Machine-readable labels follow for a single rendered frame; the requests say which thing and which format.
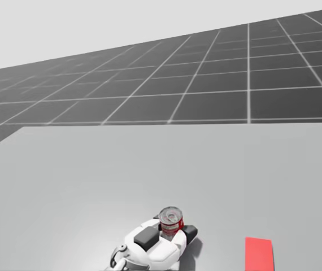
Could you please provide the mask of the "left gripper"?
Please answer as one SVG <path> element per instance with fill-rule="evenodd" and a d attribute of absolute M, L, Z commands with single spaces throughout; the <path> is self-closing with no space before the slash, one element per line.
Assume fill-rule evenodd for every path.
<path fill-rule="evenodd" d="M 184 225 L 171 242 L 160 236 L 160 220 L 156 215 L 129 233 L 124 242 L 128 260 L 146 270 L 167 270 L 176 263 L 189 244 L 196 238 L 198 229 Z"/>

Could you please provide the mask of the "red and white can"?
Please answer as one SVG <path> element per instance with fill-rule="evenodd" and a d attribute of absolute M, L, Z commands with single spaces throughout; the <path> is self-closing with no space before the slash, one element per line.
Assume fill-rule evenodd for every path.
<path fill-rule="evenodd" d="M 159 212 L 159 222 L 163 234 L 173 236 L 184 226 L 183 213 L 175 206 L 165 207 Z"/>

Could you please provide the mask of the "pink pad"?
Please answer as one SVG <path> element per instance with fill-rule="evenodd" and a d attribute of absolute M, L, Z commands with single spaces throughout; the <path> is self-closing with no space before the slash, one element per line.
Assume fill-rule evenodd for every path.
<path fill-rule="evenodd" d="M 245 271 L 275 271 L 271 240 L 245 238 Z"/>

